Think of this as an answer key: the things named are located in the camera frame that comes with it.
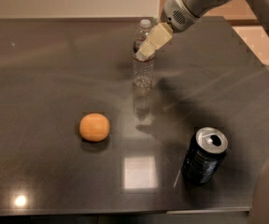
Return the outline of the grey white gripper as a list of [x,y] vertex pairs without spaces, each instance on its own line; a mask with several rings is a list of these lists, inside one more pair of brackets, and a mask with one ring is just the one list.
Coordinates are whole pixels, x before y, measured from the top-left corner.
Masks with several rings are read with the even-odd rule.
[[184,32],[198,22],[182,0],[167,0],[163,6],[160,23],[151,29],[139,46],[135,57],[144,62],[153,57],[155,52],[168,43],[175,33]]

